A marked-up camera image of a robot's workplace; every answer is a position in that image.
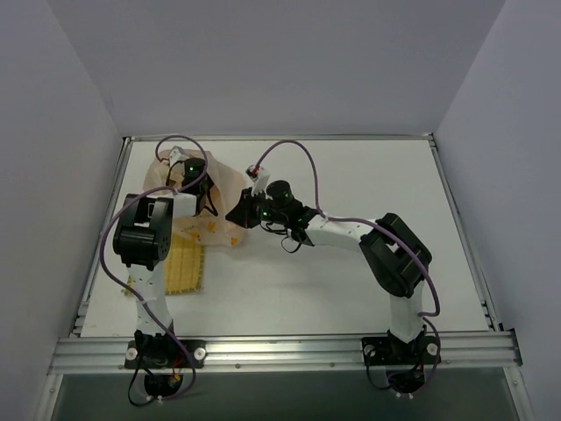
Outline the banana print plastic bag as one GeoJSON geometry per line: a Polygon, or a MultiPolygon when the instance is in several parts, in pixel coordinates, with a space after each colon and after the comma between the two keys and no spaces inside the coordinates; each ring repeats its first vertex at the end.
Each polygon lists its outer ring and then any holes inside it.
{"type": "MultiPolygon", "coordinates": [[[[160,153],[163,161],[153,160],[146,170],[143,189],[149,190],[165,184],[169,180],[175,188],[181,186],[184,170],[178,164],[174,168],[167,162],[169,150],[160,153]]],[[[174,217],[173,234],[189,239],[203,246],[238,246],[245,231],[226,220],[246,188],[245,177],[237,170],[218,161],[207,151],[208,175],[214,186],[210,189],[212,204],[195,217],[174,217]]]]}

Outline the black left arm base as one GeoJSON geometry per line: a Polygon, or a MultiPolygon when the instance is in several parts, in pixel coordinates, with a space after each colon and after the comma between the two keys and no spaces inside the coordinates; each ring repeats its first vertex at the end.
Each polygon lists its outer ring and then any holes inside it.
{"type": "Polygon", "coordinates": [[[182,339],[178,346],[163,336],[141,335],[129,341],[124,368],[132,371],[127,399],[135,408],[185,396],[194,386],[196,372],[204,367],[207,342],[182,339]]]}

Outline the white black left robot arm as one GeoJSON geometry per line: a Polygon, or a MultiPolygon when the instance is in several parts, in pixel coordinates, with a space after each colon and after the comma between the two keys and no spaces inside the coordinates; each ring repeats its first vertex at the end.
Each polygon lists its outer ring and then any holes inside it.
{"type": "Polygon", "coordinates": [[[137,298],[137,330],[151,337],[168,336],[173,319],[167,307],[164,266],[171,249],[175,217],[196,217],[205,209],[214,186],[203,158],[187,158],[171,167],[183,167],[180,191],[172,186],[147,196],[129,194],[117,221],[112,247],[126,266],[137,298]]]}

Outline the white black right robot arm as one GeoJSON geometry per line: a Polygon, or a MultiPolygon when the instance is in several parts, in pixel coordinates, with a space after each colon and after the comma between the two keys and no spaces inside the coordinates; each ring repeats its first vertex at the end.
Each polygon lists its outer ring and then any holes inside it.
{"type": "Polygon", "coordinates": [[[226,219],[245,229],[280,225],[300,245],[362,253],[374,279],[390,296],[391,335],[409,343],[423,330],[422,292],[432,256],[394,213],[375,221],[324,217],[296,199],[288,182],[276,181],[264,193],[243,189],[226,219]]]}

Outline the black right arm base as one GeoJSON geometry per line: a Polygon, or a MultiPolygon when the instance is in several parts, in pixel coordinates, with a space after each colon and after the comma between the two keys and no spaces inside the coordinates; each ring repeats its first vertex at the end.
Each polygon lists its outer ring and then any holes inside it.
{"type": "Polygon", "coordinates": [[[423,332],[408,343],[388,332],[385,337],[363,337],[361,345],[369,384],[397,396],[412,398],[420,392],[442,362],[440,340],[423,332]],[[374,367],[385,368],[384,384],[377,384],[373,379],[371,369],[374,367]]]}

